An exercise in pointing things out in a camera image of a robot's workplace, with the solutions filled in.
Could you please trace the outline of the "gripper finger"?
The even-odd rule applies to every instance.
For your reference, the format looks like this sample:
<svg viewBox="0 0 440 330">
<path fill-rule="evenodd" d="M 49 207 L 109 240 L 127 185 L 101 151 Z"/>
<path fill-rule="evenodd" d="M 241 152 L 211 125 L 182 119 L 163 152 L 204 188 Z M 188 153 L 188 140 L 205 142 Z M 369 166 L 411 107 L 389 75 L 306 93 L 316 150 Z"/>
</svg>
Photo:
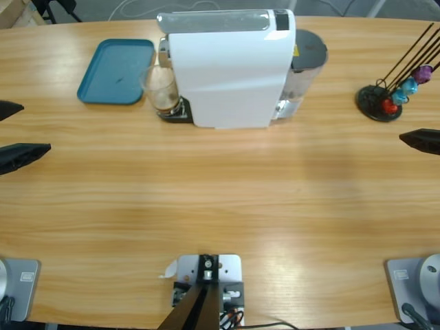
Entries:
<svg viewBox="0 0 440 330">
<path fill-rule="evenodd" d="M 437 129 L 417 129 L 400 134 L 399 139 L 418 151 L 438 155 L 439 136 L 440 132 Z"/>
<path fill-rule="evenodd" d="M 13 116 L 14 114 L 24 110 L 24 106 L 22 104 L 18 104 L 15 102 L 1 100 L 0 101 L 0 121 Z"/>
<path fill-rule="evenodd" d="M 1 175 L 5 175 L 41 159 L 51 144 L 16 143 L 1 147 Z"/>
</svg>

